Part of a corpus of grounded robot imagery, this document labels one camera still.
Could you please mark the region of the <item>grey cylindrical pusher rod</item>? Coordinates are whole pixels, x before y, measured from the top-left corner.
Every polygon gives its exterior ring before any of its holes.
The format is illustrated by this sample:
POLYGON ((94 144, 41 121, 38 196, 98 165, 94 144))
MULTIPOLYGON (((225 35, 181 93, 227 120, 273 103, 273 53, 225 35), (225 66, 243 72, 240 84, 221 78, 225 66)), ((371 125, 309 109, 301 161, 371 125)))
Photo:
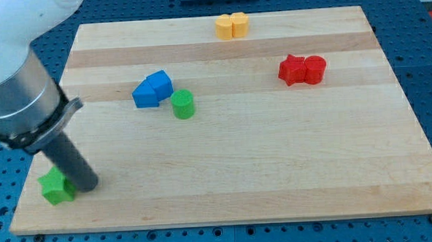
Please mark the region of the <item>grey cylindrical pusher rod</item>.
POLYGON ((95 171, 65 133, 60 133, 41 150, 79 191, 90 192, 98 185, 95 171))

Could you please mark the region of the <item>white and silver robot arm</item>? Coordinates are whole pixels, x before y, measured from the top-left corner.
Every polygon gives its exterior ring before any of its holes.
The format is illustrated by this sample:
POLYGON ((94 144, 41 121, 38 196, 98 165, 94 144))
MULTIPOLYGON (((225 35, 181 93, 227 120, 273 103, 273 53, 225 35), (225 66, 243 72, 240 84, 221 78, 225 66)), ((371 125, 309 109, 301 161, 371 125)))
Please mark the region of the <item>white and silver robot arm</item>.
POLYGON ((63 132, 82 107, 68 99, 31 49, 67 20, 83 0, 0 0, 0 142, 29 154, 43 152, 81 192, 98 177, 63 132))

